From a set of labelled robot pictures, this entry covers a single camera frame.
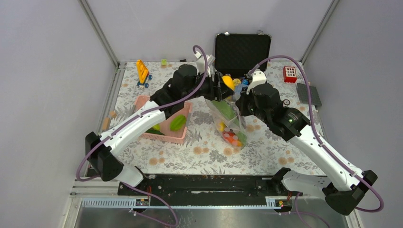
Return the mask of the yellow lemon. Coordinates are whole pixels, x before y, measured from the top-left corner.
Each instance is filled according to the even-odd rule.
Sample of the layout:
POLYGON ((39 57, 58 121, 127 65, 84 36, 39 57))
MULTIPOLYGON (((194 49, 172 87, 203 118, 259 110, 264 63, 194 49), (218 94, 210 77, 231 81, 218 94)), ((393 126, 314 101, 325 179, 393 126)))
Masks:
POLYGON ((224 132, 226 128, 227 128, 227 126, 225 125, 225 123, 223 121, 221 121, 217 124, 217 130, 219 132, 224 132))

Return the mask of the green cucumber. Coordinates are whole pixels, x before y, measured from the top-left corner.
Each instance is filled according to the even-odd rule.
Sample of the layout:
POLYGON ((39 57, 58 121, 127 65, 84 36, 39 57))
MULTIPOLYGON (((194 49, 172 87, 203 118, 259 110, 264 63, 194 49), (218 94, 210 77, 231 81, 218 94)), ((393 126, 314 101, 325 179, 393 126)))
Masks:
POLYGON ((156 135, 164 135, 164 133, 162 133, 162 132, 160 132, 160 131, 158 131, 158 130, 155 130, 155 129, 153 129, 153 128, 148 129, 148 130, 146 131, 146 133, 149 133, 149 134, 156 134, 156 135))

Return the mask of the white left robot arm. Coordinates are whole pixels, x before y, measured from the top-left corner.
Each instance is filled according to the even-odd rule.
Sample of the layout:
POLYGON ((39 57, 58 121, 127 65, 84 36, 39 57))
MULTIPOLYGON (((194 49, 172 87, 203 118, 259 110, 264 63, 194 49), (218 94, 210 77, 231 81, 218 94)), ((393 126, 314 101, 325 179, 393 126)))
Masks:
POLYGON ((85 137, 85 159, 102 181, 117 180, 128 185, 135 195, 142 195, 147 191, 142 172, 119 161, 119 154, 147 130, 182 110, 185 101, 198 97, 221 101, 233 94, 221 73, 208 76, 192 65, 181 65, 172 78, 126 120, 100 135, 89 133, 85 137))

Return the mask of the orange fruit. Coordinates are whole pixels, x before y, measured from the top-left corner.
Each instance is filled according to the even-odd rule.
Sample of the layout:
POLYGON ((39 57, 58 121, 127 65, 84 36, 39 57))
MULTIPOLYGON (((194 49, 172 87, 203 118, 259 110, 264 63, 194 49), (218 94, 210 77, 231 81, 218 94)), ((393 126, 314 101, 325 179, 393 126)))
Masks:
POLYGON ((230 88, 232 91, 235 91, 235 84, 233 82, 233 79, 231 78, 231 76, 229 75, 224 75, 222 77, 223 82, 225 83, 225 85, 230 88))

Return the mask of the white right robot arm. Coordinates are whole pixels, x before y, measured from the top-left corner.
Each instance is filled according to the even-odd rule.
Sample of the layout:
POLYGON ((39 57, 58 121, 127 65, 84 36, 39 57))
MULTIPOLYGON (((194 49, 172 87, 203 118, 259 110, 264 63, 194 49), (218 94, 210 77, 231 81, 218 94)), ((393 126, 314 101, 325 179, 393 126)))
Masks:
POLYGON ((279 91, 271 84, 242 89, 236 106, 242 116, 257 117, 275 135, 301 150, 326 174, 322 178, 282 168, 273 177, 272 188, 277 195, 284 196, 289 191, 309 194, 347 216, 376 182, 378 176, 372 170, 363 171, 341 156, 312 129, 313 124, 302 112, 284 106, 279 91))

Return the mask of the green star fruit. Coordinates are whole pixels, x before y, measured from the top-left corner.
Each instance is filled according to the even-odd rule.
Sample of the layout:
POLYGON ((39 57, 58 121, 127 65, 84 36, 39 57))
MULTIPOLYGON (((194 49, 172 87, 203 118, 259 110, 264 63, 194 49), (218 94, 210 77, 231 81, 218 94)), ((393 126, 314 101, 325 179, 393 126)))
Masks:
POLYGON ((172 132, 177 132, 182 129, 183 126, 186 125, 187 117, 183 114, 179 114, 172 119, 170 122, 170 130, 172 132))

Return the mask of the red orange mango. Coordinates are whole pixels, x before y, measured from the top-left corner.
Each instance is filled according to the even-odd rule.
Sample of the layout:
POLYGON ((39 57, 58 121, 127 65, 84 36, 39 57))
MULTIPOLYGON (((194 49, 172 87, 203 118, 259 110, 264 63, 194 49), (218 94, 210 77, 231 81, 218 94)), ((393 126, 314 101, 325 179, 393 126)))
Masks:
POLYGON ((224 131, 222 134, 224 140, 234 147, 242 147, 243 144, 234 132, 224 131))

